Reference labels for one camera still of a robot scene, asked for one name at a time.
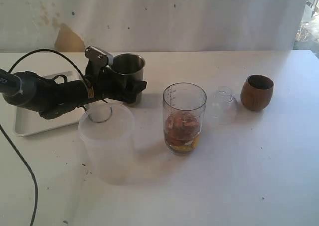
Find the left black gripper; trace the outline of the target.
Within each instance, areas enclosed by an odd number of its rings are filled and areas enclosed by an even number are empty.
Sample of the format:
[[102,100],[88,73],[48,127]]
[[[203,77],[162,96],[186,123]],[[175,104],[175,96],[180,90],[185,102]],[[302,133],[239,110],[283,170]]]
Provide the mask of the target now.
[[110,54],[98,47],[87,46],[85,57],[89,59],[85,69],[85,82],[88,84],[88,102],[102,99],[112,99],[126,104],[137,104],[146,89],[147,82],[143,80],[128,80],[125,89],[107,68],[110,65]]

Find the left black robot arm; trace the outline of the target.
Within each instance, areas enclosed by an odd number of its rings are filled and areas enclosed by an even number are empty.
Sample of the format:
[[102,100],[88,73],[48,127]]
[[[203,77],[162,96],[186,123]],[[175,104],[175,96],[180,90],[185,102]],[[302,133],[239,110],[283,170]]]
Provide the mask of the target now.
[[97,47],[86,47],[88,63],[80,80],[57,83],[55,77],[43,78],[31,71],[12,73],[1,70],[0,92],[13,106],[37,112],[50,120],[87,104],[111,99],[126,104],[139,100],[147,82],[143,80],[145,60],[136,54],[112,56]]

